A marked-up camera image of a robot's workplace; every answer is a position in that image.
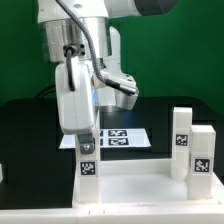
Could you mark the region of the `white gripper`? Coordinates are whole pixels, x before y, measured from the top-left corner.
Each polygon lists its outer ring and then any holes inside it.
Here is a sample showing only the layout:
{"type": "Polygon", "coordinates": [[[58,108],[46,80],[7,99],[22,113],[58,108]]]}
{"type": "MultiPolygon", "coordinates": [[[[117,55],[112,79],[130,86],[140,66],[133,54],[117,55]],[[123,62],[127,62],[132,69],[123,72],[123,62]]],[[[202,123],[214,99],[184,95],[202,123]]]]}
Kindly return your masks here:
{"type": "Polygon", "coordinates": [[[89,132],[95,125],[96,117],[90,72],[83,63],[74,62],[72,68],[74,91],[68,86],[66,66],[59,64],[55,71],[60,126],[66,135],[79,134],[78,142],[82,154],[92,154],[95,151],[95,140],[89,132]]]}

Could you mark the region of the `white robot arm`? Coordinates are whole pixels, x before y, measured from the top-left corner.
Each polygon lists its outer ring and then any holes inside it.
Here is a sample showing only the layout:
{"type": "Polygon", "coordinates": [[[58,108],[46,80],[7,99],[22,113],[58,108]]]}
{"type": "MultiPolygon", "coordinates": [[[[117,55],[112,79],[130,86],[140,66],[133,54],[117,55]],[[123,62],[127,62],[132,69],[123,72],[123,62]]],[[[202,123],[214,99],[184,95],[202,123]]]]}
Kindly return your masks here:
{"type": "Polygon", "coordinates": [[[132,76],[111,65],[109,20],[169,13],[179,0],[37,0],[44,48],[55,69],[60,126],[77,137],[83,154],[99,148],[98,90],[109,88],[115,105],[132,109],[139,91],[132,76]]]}

